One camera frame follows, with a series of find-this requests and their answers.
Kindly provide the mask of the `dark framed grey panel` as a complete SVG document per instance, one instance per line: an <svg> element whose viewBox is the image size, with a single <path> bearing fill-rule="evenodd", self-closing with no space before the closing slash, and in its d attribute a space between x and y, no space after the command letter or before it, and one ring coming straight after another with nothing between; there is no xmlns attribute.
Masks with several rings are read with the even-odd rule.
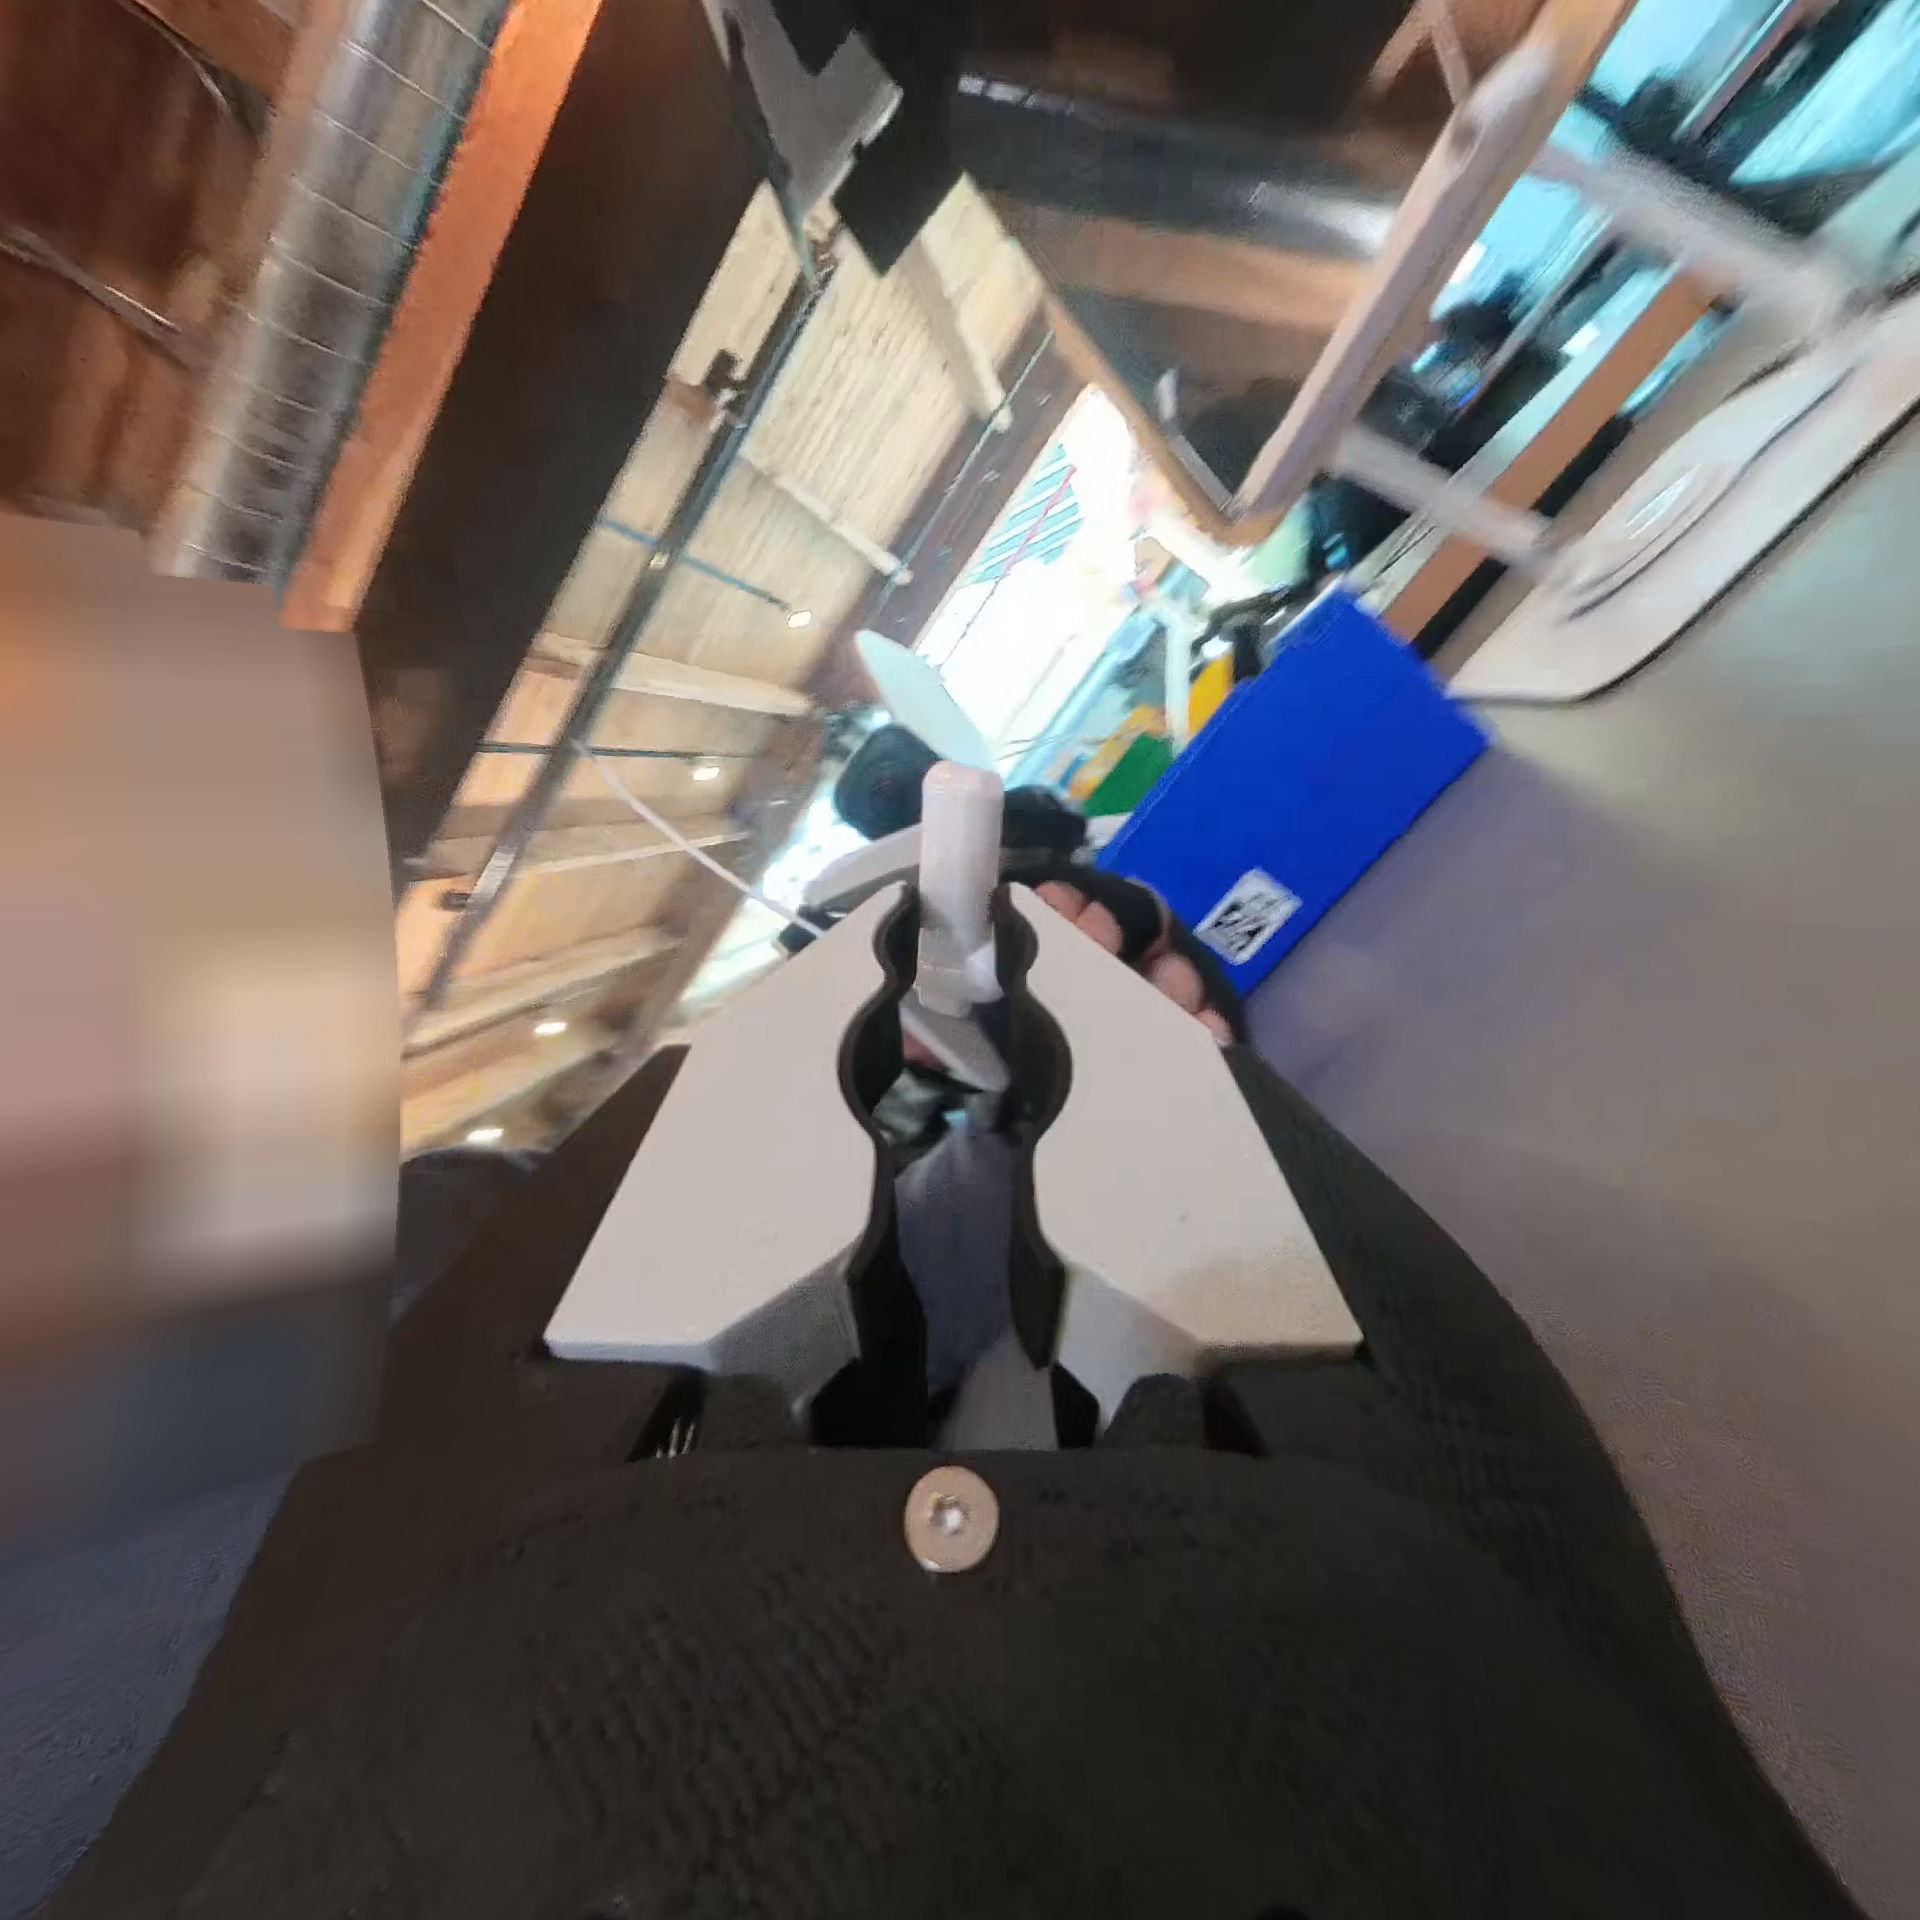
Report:
<svg viewBox="0 0 1920 1920"><path fill-rule="evenodd" d="M789 232L830 205L885 278L950 195L979 3L702 3Z"/></svg>

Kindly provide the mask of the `silver ceiling duct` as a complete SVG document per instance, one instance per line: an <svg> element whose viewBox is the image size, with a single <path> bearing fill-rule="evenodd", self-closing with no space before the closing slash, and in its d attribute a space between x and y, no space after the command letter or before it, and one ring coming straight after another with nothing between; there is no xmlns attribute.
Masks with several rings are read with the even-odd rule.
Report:
<svg viewBox="0 0 1920 1920"><path fill-rule="evenodd" d="M307 3L146 556L284 592L511 3Z"/></svg>

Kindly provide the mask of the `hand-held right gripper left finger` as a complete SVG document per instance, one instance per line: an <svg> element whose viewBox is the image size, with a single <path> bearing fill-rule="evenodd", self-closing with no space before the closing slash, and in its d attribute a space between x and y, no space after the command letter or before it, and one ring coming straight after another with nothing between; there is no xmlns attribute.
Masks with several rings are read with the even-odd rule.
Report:
<svg viewBox="0 0 1920 1920"><path fill-rule="evenodd" d="M930 1442L929 1334L875 1107L919 895L885 881L682 1050L553 1319L566 1363L757 1377L826 1444Z"/></svg>

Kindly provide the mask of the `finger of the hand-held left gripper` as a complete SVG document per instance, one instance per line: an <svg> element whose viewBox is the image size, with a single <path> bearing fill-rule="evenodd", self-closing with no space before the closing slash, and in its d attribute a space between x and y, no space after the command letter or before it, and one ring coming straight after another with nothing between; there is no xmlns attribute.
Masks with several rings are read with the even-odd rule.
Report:
<svg viewBox="0 0 1920 1920"><path fill-rule="evenodd" d="M898 730L910 733L937 761L997 770L986 736L950 695L930 660L872 631L857 631L857 657L875 694L875 705L885 708Z"/></svg>
<svg viewBox="0 0 1920 1920"><path fill-rule="evenodd" d="M919 881L920 836L881 836L834 859L802 885L802 922L839 922L895 881Z"/></svg>

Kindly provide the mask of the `blue plastic bin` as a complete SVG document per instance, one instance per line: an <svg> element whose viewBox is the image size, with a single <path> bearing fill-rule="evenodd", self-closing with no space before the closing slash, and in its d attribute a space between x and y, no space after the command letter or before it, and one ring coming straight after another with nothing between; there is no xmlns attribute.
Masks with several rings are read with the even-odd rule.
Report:
<svg viewBox="0 0 1920 1920"><path fill-rule="evenodd" d="M1328 589L1097 863L1152 890L1249 995L1487 752L1477 711Z"/></svg>

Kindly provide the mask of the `green plastic bin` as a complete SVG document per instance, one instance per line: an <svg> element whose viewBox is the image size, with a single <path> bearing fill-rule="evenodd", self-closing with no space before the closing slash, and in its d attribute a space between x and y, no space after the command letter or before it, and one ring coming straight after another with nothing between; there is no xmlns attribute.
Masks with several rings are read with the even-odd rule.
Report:
<svg viewBox="0 0 1920 1920"><path fill-rule="evenodd" d="M1164 733L1121 733L1076 775L1071 796L1086 820L1121 820L1169 775L1176 741Z"/></svg>

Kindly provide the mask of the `white plastic clip piece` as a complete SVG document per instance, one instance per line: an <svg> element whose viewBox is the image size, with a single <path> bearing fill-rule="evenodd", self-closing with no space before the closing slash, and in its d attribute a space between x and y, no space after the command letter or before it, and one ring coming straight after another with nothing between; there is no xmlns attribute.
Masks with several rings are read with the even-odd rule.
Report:
<svg viewBox="0 0 1920 1920"><path fill-rule="evenodd" d="M1000 778L937 761L920 790L919 859L919 999L933 1015L962 1019L1000 995L1000 836Z"/></svg>

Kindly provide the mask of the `person's left hand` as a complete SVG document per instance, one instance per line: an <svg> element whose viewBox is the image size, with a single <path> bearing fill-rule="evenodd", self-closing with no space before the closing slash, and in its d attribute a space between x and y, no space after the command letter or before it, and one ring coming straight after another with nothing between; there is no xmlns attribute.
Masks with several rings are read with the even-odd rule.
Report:
<svg viewBox="0 0 1920 1920"><path fill-rule="evenodd" d="M1129 966L1159 995L1194 1019L1217 1045L1249 1045L1252 1028L1220 959L1169 909L1165 955L1152 966Z"/></svg>

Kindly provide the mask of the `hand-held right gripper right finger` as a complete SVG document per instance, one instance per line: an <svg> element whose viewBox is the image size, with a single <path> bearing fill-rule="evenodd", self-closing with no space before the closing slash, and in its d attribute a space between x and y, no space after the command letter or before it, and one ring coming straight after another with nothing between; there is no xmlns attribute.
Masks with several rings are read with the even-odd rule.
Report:
<svg viewBox="0 0 1920 1920"><path fill-rule="evenodd" d="M1030 1336L1109 1426L1151 1377L1363 1348L1236 1057L1033 890L1009 890L1009 1014L1039 1034Z"/></svg>

